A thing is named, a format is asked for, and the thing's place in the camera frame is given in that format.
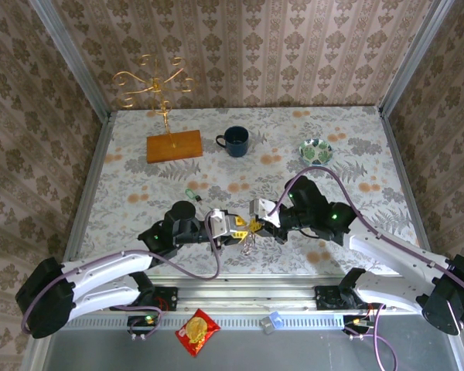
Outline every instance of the damask wallpaper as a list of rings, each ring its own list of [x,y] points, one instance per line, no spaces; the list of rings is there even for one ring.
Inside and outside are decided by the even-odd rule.
[[[29,3],[0,0],[0,370],[19,369],[14,295],[62,257],[100,127]]]
[[[183,56],[198,86],[176,107],[377,104],[429,0],[54,0],[112,110],[119,70]],[[140,100],[135,108],[150,108]]]
[[[432,248],[464,255],[464,0],[453,5],[390,119]]]

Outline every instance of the red snack bag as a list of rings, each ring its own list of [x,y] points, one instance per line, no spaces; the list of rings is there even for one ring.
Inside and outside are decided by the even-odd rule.
[[[220,326],[204,311],[198,309],[194,316],[179,331],[176,331],[176,335],[191,356],[196,357],[211,335],[218,330]]]

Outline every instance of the small green bowl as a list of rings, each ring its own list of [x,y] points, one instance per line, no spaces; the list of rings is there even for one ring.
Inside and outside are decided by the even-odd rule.
[[[309,166],[325,165],[333,157],[332,146],[322,139],[306,139],[299,146],[299,153]]]

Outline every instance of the mug handle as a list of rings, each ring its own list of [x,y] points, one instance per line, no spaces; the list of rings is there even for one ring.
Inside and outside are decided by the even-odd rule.
[[[222,147],[222,148],[226,148],[226,145],[222,145],[218,139],[223,139],[225,141],[225,138],[223,137],[223,135],[217,135],[217,137],[215,138],[215,141],[217,142],[217,144]]]

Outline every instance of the floral tablecloth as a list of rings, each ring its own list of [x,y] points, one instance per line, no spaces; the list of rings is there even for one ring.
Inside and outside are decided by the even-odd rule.
[[[203,157],[146,163],[146,137],[165,132],[162,118],[151,111],[120,111],[104,160],[87,232],[79,252],[89,257],[123,248],[145,249],[140,232],[163,217],[172,204],[187,199],[186,189],[208,207],[228,209],[249,220],[249,201],[278,199],[284,184],[305,166],[298,148],[307,138],[323,138],[333,147],[328,167],[343,180],[353,201],[373,223],[416,243],[394,161],[374,107],[303,107],[174,110],[174,132],[201,130]],[[233,125],[250,132],[243,158],[231,158],[214,138]],[[329,201],[345,201],[338,185],[324,172],[311,175]],[[250,255],[241,245],[221,252],[224,274],[342,274],[352,267],[376,273],[392,271],[335,243],[291,232],[280,245],[257,238]],[[184,246],[173,259],[198,274],[215,271],[207,244]],[[178,274],[165,265],[152,274]]]

